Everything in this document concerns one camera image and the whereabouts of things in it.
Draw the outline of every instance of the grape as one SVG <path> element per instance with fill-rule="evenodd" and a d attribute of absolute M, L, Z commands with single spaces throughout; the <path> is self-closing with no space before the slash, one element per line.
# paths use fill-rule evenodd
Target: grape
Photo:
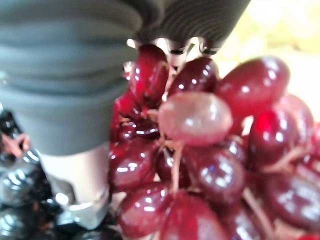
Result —
<path fill-rule="evenodd" d="M 267 109 L 251 126 L 250 164 L 255 168 L 273 164 L 291 150 L 298 140 L 298 128 L 293 116 L 282 109 Z"/>
<path fill-rule="evenodd" d="M 23 161 L 15 164 L 0 177 L 0 202 L 12 207 L 33 203 L 45 190 L 44 179 L 39 166 Z"/>
<path fill-rule="evenodd" d="M 260 226 L 240 204 L 220 208 L 218 217 L 231 240 L 264 240 Z"/>
<path fill-rule="evenodd" d="M 151 120 L 143 120 L 138 122 L 135 134 L 138 137 L 142 137 L 149 140 L 155 140 L 160 137 L 159 126 L 157 123 Z"/>
<path fill-rule="evenodd" d="M 261 196 L 276 216 L 298 228 L 320 231 L 320 188 L 290 174 L 269 174 Z"/>
<path fill-rule="evenodd" d="M 320 240 L 319 235 L 304 235 L 302 237 L 299 237 L 298 240 Z"/>
<path fill-rule="evenodd" d="M 294 116 L 299 131 L 299 142 L 307 143 L 313 135 L 315 121 L 306 103 L 295 95 L 287 94 L 280 98 L 276 106 Z"/>
<path fill-rule="evenodd" d="M 6 152 L 0 153 L 0 176 L 15 163 L 16 157 Z"/>
<path fill-rule="evenodd" d="M 314 154 L 320 156 L 320 122 L 315 124 L 311 140 Z"/>
<path fill-rule="evenodd" d="M 158 124 L 148 119 L 123 122 L 118 129 L 118 141 L 125 141 L 135 137 L 149 140 L 158 139 L 160 137 Z"/>
<path fill-rule="evenodd" d="M 159 128 L 171 139 L 190 146 L 222 140 L 232 126 L 227 104 L 211 93 L 180 92 L 162 103 Z"/>
<path fill-rule="evenodd" d="M 118 129 L 117 141 L 122 142 L 136 137 L 137 124 L 133 121 L 123 122 Z"/>
<path fill-rule="evenodd" d="M 128 191 L 155 176 L 155 157 L 159 145 L 134 138 L 114 147 L 110 153 L 109 179 L 114 192 Z"/>
<path fill-rule="evenodd" d="M 156 172 L 163 182 L 170 182 L 172 180 L 173 154 L 169 148 L 164 147 L 156 157 Z M 181 162 L 179 167 L 179 187 L 187 188 L 190 186 L 190 183 L 187 167 Z"/>
<path fill-rule="evenodd" d="M 227 240 L 217 216 L 196 196 L 178 192 L 160 230 L 161 240 Z"/>
<path fill-rule="evenodd" d="M 244 140 L 240 136 L 228 135 L 218 143 L 218 146 L 228 150 L 243 166 L 246 165 L 248 160 L 248 147 L 245 146 Z"/>
<path fill-rule="evenodd" d="M 167 56 L 157 46 L 148 44 L 139 48 L 129 85 L 137 102 L 154 108 L 161 100 L 169 77 Z"/>
<path fill-rule="evenodd" d="M 130 89 L 114 101 L 113 114 L 115 117 L 120 114 L 124 118 L 141 118 L 141 107 Z"/>
<path fill-rule="evenodd" d="M 188 61 L 175 76 L 168 96 L 185 91 L 213 92 L 218 81 L 218 66 L 209 57 Z"/>
<path fill-rule="evenodd" d="M 320 188 L 320 158 L 315 155 L 306 155 L 303 160 L 298 159 L 295 173 Z"/>
<path fill-rule="evenodd" d="M 171 201 L 169 187 L 160 182 L 146 184 L 129 193 L 117 211 L 124 235 L 139 238 L 158 231 Z"/>
<path fill-rule="evenodd" d="M 273 56 L 244 62 L 229 72 L 214 93 L 237 118 L 256 116 L 283 95 L 290 78 L 287 65 Z"/>
<path fill-rule="evenodd" d="M 30 206 L 0 212 L 0 239 L 25 240 L 37 227 L 37 213 Z"/>
<path fill-rule="evenodd" d="M 117 231 L 105 228 L 77 233 L 72 240 L 122 240 L 122 237 Z"/>
<path fill-rule="evenodd" d="M 245 188 L 245 172 L 241 164 L 220 148 L 186 147 L 183 150 L 191 181 L 215 204 L 233 204 Z"/>

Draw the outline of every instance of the bunch of grapes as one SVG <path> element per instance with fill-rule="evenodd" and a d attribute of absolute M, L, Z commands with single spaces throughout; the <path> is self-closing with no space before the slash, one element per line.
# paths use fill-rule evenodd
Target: bunch of grapes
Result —
<path fill-rule="evenodd" d="M 109 153 L 124 237 L 320 239 L 320 128 L 287 93 L 282 60 L 254 58 L 220 79 L 211 58 L 175 71 L 143 45 L 126 77 Z"/>

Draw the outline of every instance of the blurry background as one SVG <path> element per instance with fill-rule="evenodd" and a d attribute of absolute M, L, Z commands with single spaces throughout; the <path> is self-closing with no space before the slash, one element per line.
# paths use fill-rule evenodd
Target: blurry background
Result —
<path fill-rule="evenodd" d="M 196 46 L 189 60 L 200 54 L 198 39 L 191 42 Z M 166 51 L 163 39 L 157 45 Z M 288 91 L 301 97 L 320 121 L 320 0 L 251 0 L 213 59 L 223 77 L 237 64 L 267 54 L 289 65 Z"/>

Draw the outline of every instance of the pale pink grape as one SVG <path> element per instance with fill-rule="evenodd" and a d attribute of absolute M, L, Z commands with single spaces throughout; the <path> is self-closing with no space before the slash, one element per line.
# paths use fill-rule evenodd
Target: pale pink grape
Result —
<path fill-rule="evenodd" d="M 159 128 L 174 141 L 189 146 L 218 143 L 233 124 L 228 105 L 212 93 L 181 92 L 162 103 Z"/>

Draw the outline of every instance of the red grape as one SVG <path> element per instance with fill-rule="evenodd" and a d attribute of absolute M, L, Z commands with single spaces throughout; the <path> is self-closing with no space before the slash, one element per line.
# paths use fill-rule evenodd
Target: red grape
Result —
<path fill-rule="evenodd" d="M 123 122 L 118 128 L 117 140 L 121 142 L 136 137 L 136 128 L 137 124 L 133 121 Z"/>
<path fill-rule="evenodd" d="M 225 100 L 234 117 L 257 115 L 276 102 L 289 83 L 287 65 L 273 56 L 244 62 L 227 74 L 215 93 Z"/>
<path fill-rule="evenodd" d="M 170 182 L 172 180 L 171 169 L 174 164 L 173 154 L 173 151 L 164 147 L 156 157 L 156 172 L 163 182 Z M 179 187 L 187 188 L 190 186 L 190 183 L 186 165 L 181 162 L 179 167 Z"/>
<path fill-rule="evenodd" d="M 277 162 L 299 140 L 296 121 L 282 109 L 270 108 L 261 113 L 249 134 L 249 161 L 255 168 Z"/>
<path fill-rule="evenodd" d="M 125 141 L 135 137 L 155 140 L 160 137 L 158 124 L 148 119 L 123 122 L 117 129 L 117 141 Z"/>
<path fill-rule="evenodd" d="M 141 118 L 141 108 L 130 89 L 114 101 L 113 111 L 113 114 L 117 115 L 117 113 L 119 113 L 124 118 Z"/>
<path fill-rule="evenodd" d="M 188 61 L 175 76 L 168 95 L 185 91 L 213 92 L 218 81 L 218 66 L 209 57 Z"/>
<path fill-rule="evenodd" d="M 248 159 L 248 147 L 245 146 L 244 140 L 237 135 L 228 135 L 219 144 L 219 147 L 228 150 L 235 159 L 243 166 L 246 165 Z"/>
<path fill-rule="evenodd" d="M 148 119 L 138 121 L 135 135 L 150 140 L 158 139 L 160 137 L 159 126 Z"/>
<path fill-rule="evenodd" d="M 298 240 L 320 240 L 319 235 L 304 235 L 300 237 Z"/>
<path fill-rule="evenodd" d="M 299 130 L 299 142 L 307 143 L 313 135 L 315 121 L 306 103 L 295 95 L 287 94 L 280 98 L 276 106 L 287 110 L 294 116 Z"/>
<path fill-rule="evenodd" d="M 231 240 L 266 239 L 260 226 L 241 204 L 220 208 L 218 217 Z"/>
<path fill-rule="evenodd" d="M 169 65 L 165 53 L 152 44 L 141 46 L 129 80 L 138 103 L 154 107 L 165 92 L 168 77 Z"/>
<path fill-rule="evenodd" d="M 146 184 L 129 193 L 117 211 L 124 235 L 139 238 L 160 230 L 171 201 L 169 187 L 160 182 Z"/>
<path fill-rule="evenodd" d="M 320 156 L 320 122 L 314 126 L 314 133 L 312 136 L 312 146 L 314 154 Z"/>
<path fill-rule="evenodd" d="M 189 91 L 163 102 L 158 122 L 169 138 L 190 146 L 205 146 L 227 135 L 232 116 L 227 104 L 214 94 Z"/>
<path fill-rule="evenodd" d="M 129 191 L 155 176 L 156 142 L 133 138 L 115 145 L 109 154 L 109 180 L 113 192 Z"/>
<path fill-rule="evenodd" d="M 161 240 L 227 240 L 228 237 L 210 207 L 196 196 L 176 194 L 160 230 Z"/>
<path fill-rule="evenodd" d="M 208 196 L 210 202 L 227 205 L 241 198 L 245 171 L 230 153 L 213 147 L 185 147 L 183 153 L 191 181 Z"/>
<path fill-rule="evenodd" d="M 269 174 L 260 182 L 262 199 L 279 218 L 298 228 L 320 231 L 320 188 L 290 174 Z"/>

